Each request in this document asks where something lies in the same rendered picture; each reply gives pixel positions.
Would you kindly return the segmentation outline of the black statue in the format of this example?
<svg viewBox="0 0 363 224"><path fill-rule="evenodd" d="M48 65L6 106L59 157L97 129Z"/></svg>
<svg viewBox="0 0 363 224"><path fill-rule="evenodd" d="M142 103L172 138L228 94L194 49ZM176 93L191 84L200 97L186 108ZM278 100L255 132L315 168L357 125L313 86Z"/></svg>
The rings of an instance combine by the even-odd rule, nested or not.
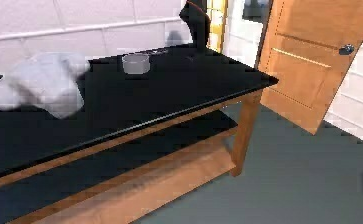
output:
<svg viewBox="0 0 363 224"><path fill-rule="evenodd" d="M204 52L208 43L211 24L211 19L207 15L207 1L186 0L179 17L189 28L192 46L197 52Z"/></svg>

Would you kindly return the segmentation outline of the white crumpled cloth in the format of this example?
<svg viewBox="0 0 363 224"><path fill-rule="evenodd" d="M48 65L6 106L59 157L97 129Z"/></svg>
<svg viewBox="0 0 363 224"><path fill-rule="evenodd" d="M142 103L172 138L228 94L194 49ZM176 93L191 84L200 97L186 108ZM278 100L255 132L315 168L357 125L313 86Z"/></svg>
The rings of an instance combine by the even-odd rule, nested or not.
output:
<svg viewBox="0 0 363 224"><path fill-rule="evenodd" d="M0 110L35 106L64 119L84 106L77 79L90 69L85 56L47 52L15 65L0 78Z"/></svg>

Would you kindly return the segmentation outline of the brown wooden room door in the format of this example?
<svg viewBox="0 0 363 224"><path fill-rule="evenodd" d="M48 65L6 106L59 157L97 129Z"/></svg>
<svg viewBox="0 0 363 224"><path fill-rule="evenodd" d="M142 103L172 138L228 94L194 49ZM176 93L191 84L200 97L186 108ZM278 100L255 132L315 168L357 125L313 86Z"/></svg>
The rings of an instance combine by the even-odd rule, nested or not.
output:
<svg viewBox="0 0 363 224"><path fill-rule="evenodd" d="M363 0L272 0L258 69L279 82L261 103L316 133L362 42Z"/></svg>

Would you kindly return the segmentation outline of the black top wooden table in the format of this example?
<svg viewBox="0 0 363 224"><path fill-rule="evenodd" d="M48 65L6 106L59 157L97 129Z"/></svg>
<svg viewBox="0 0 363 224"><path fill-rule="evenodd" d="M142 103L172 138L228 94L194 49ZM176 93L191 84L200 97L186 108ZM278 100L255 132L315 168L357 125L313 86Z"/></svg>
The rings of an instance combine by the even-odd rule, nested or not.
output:
<svg viewBox="0 0 363 224"><path fill-rule="evenodd" d="M212 50L161 49L143 75L120 57L79 80L65 119L0 110L0 224L131 224L242 169L273 76Z"/></svg>

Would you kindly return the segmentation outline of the grey bowl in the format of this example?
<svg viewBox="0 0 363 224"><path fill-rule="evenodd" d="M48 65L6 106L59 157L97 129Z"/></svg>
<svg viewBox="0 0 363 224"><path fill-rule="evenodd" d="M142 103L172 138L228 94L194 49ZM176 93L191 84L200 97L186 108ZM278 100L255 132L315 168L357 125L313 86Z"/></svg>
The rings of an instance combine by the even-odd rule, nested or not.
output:
<svg viewBox="0 0 363 224"><path fill-rule="evenodd" d="M123 70L127 74L144 74L150 70L147 54L128 54L122 57Z"/></svg>

